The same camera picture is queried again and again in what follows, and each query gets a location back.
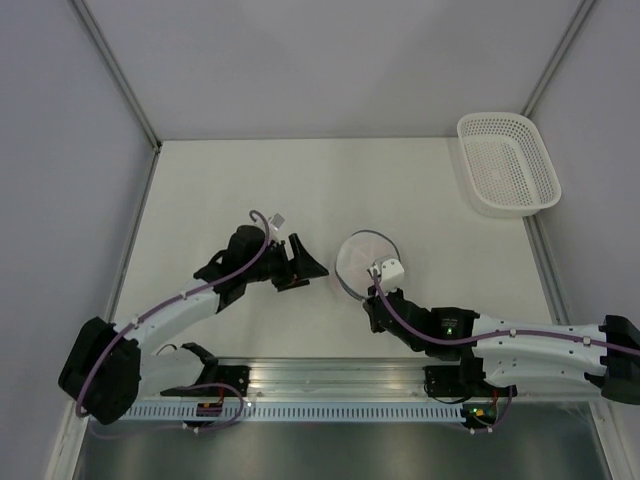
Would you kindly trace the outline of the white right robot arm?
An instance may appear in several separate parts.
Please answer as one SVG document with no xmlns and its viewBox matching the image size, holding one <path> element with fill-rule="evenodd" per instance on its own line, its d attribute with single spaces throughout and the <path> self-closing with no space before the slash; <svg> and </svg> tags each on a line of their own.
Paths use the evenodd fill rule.
<svg viewBox="0 0 640 480">
<path fill-rule="evenodd" d="M 369 293 L 363 308 L 372 332 L 456 363 L 446 380 L 465 397 L 574 390 L 639 402 L 639 330 L 623 316 L 608 315 L 600 324 L 535 326 L 457 307 L 423 308 L 402 290 Z"/>
</svg>

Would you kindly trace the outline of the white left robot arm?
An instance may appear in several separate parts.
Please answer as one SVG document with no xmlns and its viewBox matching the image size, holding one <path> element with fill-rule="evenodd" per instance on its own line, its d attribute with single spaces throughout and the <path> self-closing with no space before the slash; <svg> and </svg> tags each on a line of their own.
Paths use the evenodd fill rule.
<svg viewBox="0 0 640 480">
<path fill-rule="evenodd" d="M 75 401 L 80 415 L 109 425 L 147 396 L 180 394 L 186 388 L 198 396 L 212 393 L 218 384 L 213 354 L 195 343 L 167 355 L 158 351 L 239 300 L 251 283 L 268 282 L 282 292 L 328 276 L 298 235 L 280 241 L 275 233 L 273 227 L 242 225 L 181 292 L 128 319 L 85 322 L 58 377 L 59 388 Z"/>
</svg>

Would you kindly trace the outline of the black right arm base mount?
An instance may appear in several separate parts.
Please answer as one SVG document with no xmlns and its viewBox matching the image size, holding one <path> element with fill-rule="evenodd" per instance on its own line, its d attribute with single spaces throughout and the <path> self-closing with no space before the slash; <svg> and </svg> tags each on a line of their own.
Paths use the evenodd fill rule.
<svg viewBox="0 0 640 480">
<path fill-rule="evenodd" d="M 423 390 L 428 398 L 448 404 L 464 403 L 473 398 L 507 398 L 508 387 L 488 383 L 481 371 L 460 365 L 432 365 L 423 368 Z"/>
</svg>

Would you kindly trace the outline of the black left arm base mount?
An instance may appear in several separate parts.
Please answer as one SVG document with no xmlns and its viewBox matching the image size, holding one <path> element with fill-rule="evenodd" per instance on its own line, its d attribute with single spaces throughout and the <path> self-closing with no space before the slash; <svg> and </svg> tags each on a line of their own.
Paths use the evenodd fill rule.
<svg viewBox="0 0 640 480">
<path fill-rule="evenodd" d="M 211 383 L 225 384 L 233 387 L 242 397 L 247 396 L 250 367 L 247 365 L 221 365 L 219 359 L 202 346 L 194 343 L 184 343 L 177 350 L 178 353 L 189 351 L 194 354 L 202 369 L 197 379 L 191 383 L 193 389 L 175 387 L 160 392 L 163 397 L 213 397 L 222 398 L 230 395 L 223 387 L 212 387 Z"/>
</svg>

